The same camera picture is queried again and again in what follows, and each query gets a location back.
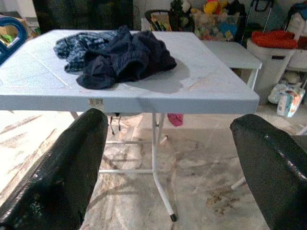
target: white plastic bin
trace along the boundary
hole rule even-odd
[[[296,49],[289,61],[288,68],[307,69],[307,50]]]
[[[259,104],[266,104],[273,87],[279,82],[295,49],[260,47],[248,39],[247,50],[262,61],[254,91],[259,95]]]

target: table top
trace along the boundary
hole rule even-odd
[[[262,62],[237,42],[202,41],[229,68],[260,69]]]
[[[177,66],[107,90],[89,90],[64,71],[53,47],[79,30],[53,30],[26,42],[0,67],[0,110],[86,111],[89,99],[105,112],[246,114],[259,97],[193,34],[154,32]]]

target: white metal table frame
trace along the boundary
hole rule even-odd
[[[159,194],[163,200],[163,203],[170,215],[172,221],[177,220],[177,216],[174,213],[167,196],[159,182],[158,169],[157,169],[157,148],[162,137],[162,129],[164,124],[165,114],[160,114],[159,123],[157,123],[156,113],[152,113],[152,168],[151,169],[102,169],[99,173],[151,173],[153,175],[154,183],[159,191]],[[139,144],[144,141],[110,141],[107,144]]]

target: cardboard box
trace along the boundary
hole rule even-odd
[[[289,89],[282,93],[277,106],[277,114],[292,117],[301,104],[304,94],[304,89]]]
[[[24,19],[22,19],[22,18],[15,18],[15,19],[20,21],[24,25],[25,29],[27,28],[27,25],[26,25],[26,22],[25,22]],[[10,35],[12,37],[16,37],[17,36],[17,29],[15,28],[15,26],[11,26],[11,25],[4,26],[4,27],[0,26],[0,35]]]

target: white plastic bag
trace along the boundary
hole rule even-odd
[[[282,93],[286,92],[288,87],[285,84],[277,84],[274,86],[271,94],[268,96],[269,102],[278,104]]]

